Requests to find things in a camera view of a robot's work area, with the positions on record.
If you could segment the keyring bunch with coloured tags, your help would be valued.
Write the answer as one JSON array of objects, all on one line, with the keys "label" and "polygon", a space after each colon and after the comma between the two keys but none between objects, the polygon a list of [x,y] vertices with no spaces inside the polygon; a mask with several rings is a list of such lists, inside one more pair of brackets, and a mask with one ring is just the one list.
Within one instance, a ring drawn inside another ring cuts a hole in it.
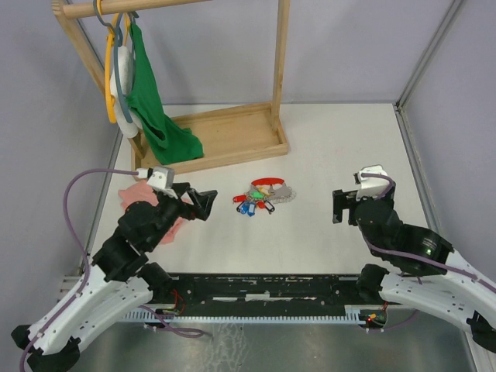
[{"label": "keyring bunch with coloured tags", "polygon": [[[247,195],[252,190],[264,194],[261,200],[253,200]],[[249,185],[248,191],[234,196],[232,202],[237,204],[236,211],[241,215],[253,217],[258,209],[265,210],[269,215],[275,212],[275,205],[294,200],[296,192],[286,184],[283,178],[262,177],[255,179]]]}]

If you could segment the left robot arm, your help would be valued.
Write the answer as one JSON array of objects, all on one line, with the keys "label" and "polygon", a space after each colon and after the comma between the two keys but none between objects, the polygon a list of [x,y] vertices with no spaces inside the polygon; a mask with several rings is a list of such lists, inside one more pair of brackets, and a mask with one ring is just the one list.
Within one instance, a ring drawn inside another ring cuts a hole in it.
[{"label": "left robot arm", "polygon": [[157,204],[135,201],[87,265],[83,277],[44,317],[12,331],[23,350],[20,370],[69,371],[89,344],[126,313],[171,295],[172,279],[154,251],[178,219],[205,221],[216,190],[198,192],[188,182],[157,191]]}]

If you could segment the green tag key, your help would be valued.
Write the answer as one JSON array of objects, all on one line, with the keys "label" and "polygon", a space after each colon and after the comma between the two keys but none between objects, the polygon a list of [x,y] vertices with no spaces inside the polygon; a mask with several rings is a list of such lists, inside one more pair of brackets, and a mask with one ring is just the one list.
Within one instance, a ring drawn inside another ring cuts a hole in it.
[{"label": "green tag key", "polygon": [[261,200],[264,198],[264,194],[258,190],[250,191],[247,196],[253,200]]}]

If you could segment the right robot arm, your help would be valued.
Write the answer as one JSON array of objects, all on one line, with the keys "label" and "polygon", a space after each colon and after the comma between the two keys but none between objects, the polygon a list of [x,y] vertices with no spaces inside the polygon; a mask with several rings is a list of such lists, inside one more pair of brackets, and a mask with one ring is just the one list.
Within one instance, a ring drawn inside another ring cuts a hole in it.
[{"label": "right robot arm", "polygon": [[443,319],[495,351],[495,282],[476,270],[436,232],[406,224],[394,210],[394,189],[366,196],[332,193],[334,223],[356,226],[370,253],[397,268],[366,265],[355,285],[363,302],[398,303]]}]

